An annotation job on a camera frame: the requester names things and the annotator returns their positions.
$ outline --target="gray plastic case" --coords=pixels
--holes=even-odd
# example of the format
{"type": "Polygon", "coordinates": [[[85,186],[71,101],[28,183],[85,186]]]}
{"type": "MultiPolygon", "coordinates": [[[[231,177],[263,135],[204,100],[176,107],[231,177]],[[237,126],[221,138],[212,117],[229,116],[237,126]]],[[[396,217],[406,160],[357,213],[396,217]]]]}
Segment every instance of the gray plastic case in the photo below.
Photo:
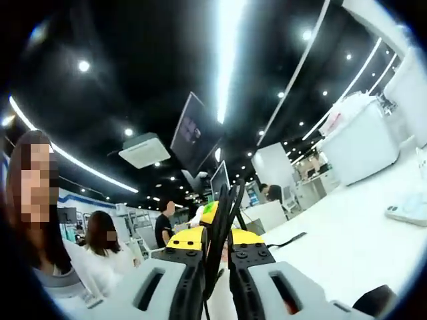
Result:
{"type": "Polygon", "coordinates": [[[327,302],[324,290],[310,278],[286,262],[257,265],[248,268],[260,295],[266,320],[368,320],[373,317],[352,309],[341,302],[327,302]],[[273,282],[279,277],[295,299],[300,311],[290,315],[284,299],[273,282]]]}
{"type": "Polygon", "coordinates": [[[173,296],[185,264],[159,259],[145,260],[142,265],[127,274],[115,288],[110,298],[91,310],[92,319],[106,320],[168,320],[173,296]],[[163,273],[147,311],[137,308],[143,293],[154,275],[163,273]]]}

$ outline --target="white table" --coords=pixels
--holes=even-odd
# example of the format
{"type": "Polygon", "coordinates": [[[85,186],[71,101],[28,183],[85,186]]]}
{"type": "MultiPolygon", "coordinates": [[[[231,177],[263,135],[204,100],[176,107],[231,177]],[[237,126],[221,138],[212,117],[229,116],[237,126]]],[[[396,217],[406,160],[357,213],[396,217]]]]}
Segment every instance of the white table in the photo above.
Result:
{"type": "MultiPolygon", "coordinates": [[[[313,207],[262,237],[281,243],[308,234],[281,249],[287,261],[321,285],[327,300],[352,306],[364,293],[387,284],[398,295],[411,279],[427,245],[427,228],[384,216],[390,200],[420,187],[414,149],[398,162],[349,187],[339,187],[313,207]]],[[[228,273],[208,301],[212,319],[237,319],[228,273]]]]}

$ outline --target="screen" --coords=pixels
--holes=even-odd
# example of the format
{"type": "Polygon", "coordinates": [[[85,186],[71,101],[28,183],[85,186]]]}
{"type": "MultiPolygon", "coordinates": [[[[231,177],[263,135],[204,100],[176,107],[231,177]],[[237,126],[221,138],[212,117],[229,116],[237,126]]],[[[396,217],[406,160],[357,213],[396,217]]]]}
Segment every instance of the screen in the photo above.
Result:
{"type": "Polygon", "coordinates": [[[217,171],[213,174],[211,179],[212,197],[214,201],[220,199],[220,191],[223,184],[227,185],[227,190],[230,190],[230,182],[228,181],[228,174],[226,162],[222,161],[217,171]]]}
{"type": "Polygon", "coordinates": [[[223,135],[217,120],[203,103],[190,93],[172,139],[171,150],[193,177],[216,148],[223,135]]]}

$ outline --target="black ceiling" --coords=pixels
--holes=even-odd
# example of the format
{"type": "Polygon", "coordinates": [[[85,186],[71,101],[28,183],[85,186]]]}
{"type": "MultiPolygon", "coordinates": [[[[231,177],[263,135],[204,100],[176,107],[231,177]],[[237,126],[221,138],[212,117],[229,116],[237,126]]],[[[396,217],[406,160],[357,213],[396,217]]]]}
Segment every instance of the black ceiling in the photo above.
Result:
{"type": "MultiPolygon", "coordinates": [[[[108,195],[111,202],[133,206],[155,208],[148,195],[187,203],[184,191],[190,187],[174,156],[158,168],[137,170],[117,152],[127,127],[135,134],[157,133],[169,147],[190,91],[216,118],[220,48],[215,3],[76,1],[39,25],[37,30],[44,28],[47,36],[40,43],[34,41],[34,33],[30,37],[2,103],[7,104],[12,94],[24,114],[57,145],[139,193],[105,182],[65,159],[60,162],[62,187],[79,192],[81,185],[99,192],[86,195],[108,195]],[[90,63],[86,73],[77,68],[82,59],[90,63]]],[[[302,32],[314,27],[322,4],[321,0],[247,1],[236,39],[226,138],[221,145],[230,179],[236,174],[255,178],[247,153],[256,151],[258,131],[272,116],[277,94],[286,88],[307,45],[302,32]]],[[[342,94],[376,40],[345,10],[331,4],[300,75],[260,147],[287,141],[287,150],[309,151],[311,141],[320,136],[314,133],[307,141],[302,137],[342,94]]],[[[382,44],[351,92],[374,84],[393,55],[387,50],[382,44]]],[[[24,130],[18,120],[6,134],[14,142],[24,130]]],[[[212,156],[205,169],[213,163],[212,156]]]]}

